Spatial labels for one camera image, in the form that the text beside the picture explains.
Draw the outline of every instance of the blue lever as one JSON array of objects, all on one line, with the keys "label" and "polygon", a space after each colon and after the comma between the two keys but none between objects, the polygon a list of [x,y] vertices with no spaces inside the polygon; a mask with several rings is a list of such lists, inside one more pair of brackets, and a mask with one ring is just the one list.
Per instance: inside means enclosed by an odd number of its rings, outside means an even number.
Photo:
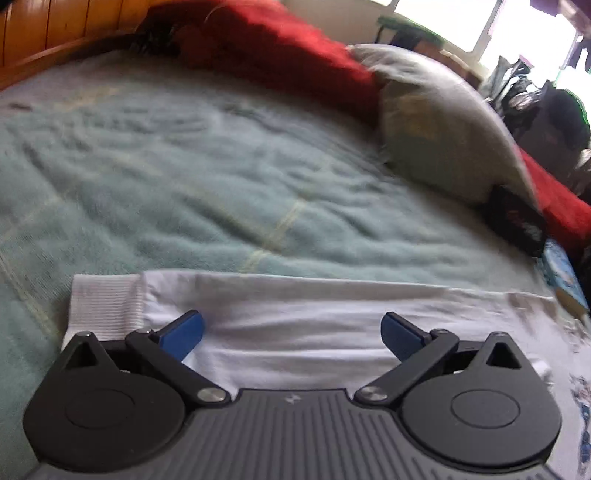
[{"label": "blue lever", "polygon": [[386,347],[404,362],[431,341],[431,335],[423,332],[400,315],[389,312],[380,325],[382,341]]},{"label": "blue lever", "polygon": [[201,341],[204,330],[201,314],[190,310],[157,332],[158,346],[181,362]]}]

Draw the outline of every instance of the green item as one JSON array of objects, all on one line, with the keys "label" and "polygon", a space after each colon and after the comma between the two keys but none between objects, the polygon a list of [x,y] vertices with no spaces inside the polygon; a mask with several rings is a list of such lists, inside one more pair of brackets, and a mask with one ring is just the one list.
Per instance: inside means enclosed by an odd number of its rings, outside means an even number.
[{"label": "green item", "polygon": [[429,30],[428,28],[423,27],[422,25],[419,25],[418,23],[415,23],[406,17],[403,17],[400,14],[397,14],[395,17],[391,17],[389,15],[380,15],[378,17],[378,25],[380,26],[378,38],[382,30],[387,28],[389,30],[395,30],[396,32],[414,34],[422,37],[425,41],[435,45],[439,50],[443,48],[443,44],[445,42],[445,40],[443,40],[443,38],[437,35],[434,31]]}]

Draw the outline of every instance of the ribbed cuff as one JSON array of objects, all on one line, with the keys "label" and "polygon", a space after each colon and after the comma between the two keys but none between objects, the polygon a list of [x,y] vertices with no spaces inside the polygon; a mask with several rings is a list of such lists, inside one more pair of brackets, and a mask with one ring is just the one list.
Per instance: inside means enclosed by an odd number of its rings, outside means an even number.
[{"label": "ribbed cuff", "polygon": [[142,328],[142,275],[74,275],[70,319],[62,344],[91,330],[99,340],[122,339]]}]

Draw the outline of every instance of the logo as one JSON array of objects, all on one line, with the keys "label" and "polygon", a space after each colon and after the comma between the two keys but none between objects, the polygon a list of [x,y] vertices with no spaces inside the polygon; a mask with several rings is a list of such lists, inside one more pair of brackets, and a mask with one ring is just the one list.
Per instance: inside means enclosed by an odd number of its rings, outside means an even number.
[{"label": "logo", "polygon": [[301,400],[301,397],[292,393],[289,397],[285,397],[283,400],[285,400],[287,403],[290,403],[291,405],[295,405]]}]

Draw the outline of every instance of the black round knob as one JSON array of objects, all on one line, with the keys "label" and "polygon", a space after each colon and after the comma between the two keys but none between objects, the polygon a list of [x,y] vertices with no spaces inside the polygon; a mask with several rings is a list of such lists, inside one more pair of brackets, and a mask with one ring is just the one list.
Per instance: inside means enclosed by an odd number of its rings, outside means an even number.
[{"label": "black round knob", "polygon": [[468,470],[516,468],[546,458],[561,418],[545,385],[520,370],[489,367],[478,373],[444,375],[413,388],[401,406],[410,435]]},{"label": "black round knob", "polygon": [[519,404],[502,392],[470,390],[452,399],[452,413],[470,427],[499,429],[518,417]]},{"label": "black round knob", "polygon": [[165,383],[87,367],[42,384],[23,426],[43,461],[79,472],[108,472],[153,456],[177,434],[184,417],[183,400]]}]

